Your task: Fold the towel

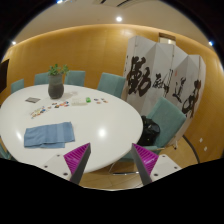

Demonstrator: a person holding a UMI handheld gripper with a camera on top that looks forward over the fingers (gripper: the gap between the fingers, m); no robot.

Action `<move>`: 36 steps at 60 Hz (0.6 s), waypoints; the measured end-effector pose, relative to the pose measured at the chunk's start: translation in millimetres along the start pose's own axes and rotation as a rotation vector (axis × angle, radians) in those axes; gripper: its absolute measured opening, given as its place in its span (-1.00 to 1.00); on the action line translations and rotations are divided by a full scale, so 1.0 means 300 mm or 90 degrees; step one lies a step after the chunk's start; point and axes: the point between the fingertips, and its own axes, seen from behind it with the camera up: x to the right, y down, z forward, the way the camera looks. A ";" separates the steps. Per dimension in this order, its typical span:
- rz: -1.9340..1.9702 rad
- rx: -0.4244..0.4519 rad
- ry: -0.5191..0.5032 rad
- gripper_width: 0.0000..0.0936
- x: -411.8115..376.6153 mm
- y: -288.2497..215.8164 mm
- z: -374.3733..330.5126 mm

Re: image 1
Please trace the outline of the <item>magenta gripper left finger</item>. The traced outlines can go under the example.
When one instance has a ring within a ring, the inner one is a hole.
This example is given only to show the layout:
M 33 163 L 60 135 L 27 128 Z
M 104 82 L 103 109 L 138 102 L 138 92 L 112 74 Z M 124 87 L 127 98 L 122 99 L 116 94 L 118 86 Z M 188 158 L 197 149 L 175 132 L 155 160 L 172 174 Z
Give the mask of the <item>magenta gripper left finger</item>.
M 80 183 L 84 169 L 91 154 L 91 145 L 89 143 L 64 155 L 64 159 L 71 172 L 70 181 L 76 185 Z

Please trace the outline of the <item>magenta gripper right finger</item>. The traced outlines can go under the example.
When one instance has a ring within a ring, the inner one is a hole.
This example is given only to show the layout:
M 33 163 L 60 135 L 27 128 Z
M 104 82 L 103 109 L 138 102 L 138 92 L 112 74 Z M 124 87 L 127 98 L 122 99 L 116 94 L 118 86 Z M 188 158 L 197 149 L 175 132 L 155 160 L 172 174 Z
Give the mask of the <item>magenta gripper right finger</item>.
M 150 174 L 159 158 L 159 156 L 146 148 L 137 144 L 132 144 L 131 154 L 140 174 L 143 185 L 152 182 Z

